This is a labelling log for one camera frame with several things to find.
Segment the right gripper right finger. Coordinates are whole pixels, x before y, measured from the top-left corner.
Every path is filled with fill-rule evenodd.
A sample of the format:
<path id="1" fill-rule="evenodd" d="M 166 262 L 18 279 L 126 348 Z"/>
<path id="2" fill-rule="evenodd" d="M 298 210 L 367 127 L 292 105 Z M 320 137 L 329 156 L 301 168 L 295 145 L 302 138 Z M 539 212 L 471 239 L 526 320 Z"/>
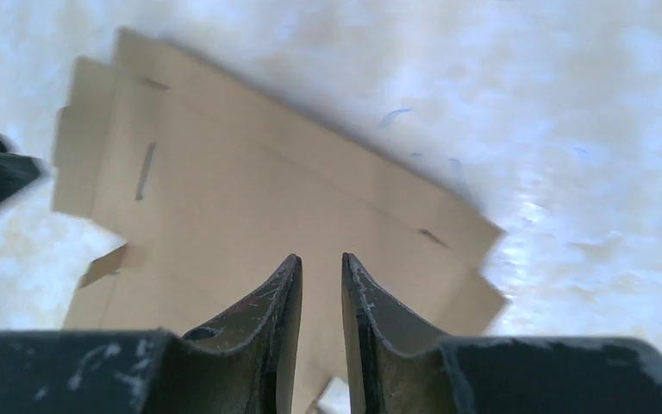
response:
<path id="1" fill-rule="evenodd" d="M 626 337 L 454 336 L 341 265 L 354 413 L 662 413 L 662 354 Z"/>

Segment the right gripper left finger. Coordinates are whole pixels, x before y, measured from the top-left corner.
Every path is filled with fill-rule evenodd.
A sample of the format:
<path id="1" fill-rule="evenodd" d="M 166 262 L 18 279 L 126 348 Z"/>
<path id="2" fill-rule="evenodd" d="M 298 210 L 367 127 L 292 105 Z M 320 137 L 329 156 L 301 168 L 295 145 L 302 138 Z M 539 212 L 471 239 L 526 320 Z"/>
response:
<path id="1" fill-rule="evenodd" d="M 302 286 L 290 255 L 183 335 L 0 330 L 0 413 L 288 413 Z"/>

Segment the brown cardboard box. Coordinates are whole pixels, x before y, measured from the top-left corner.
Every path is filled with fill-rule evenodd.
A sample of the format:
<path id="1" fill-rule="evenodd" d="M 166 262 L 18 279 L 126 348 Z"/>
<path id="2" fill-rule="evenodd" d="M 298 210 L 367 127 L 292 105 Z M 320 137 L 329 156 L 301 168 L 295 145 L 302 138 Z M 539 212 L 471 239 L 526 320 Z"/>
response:
<path id="1" fill-rule="evenodd" d="M 53 208 L 125 244 L 95 260 L 66 325 L 185 332 L 290 254 L 303 262 L 292 410 L 347 373 L 341 256 L 454 334 L 505 306 L 479 272 L 500 229 L 452 193 L 133 30 L 75 59 L 53 156 Z"/>

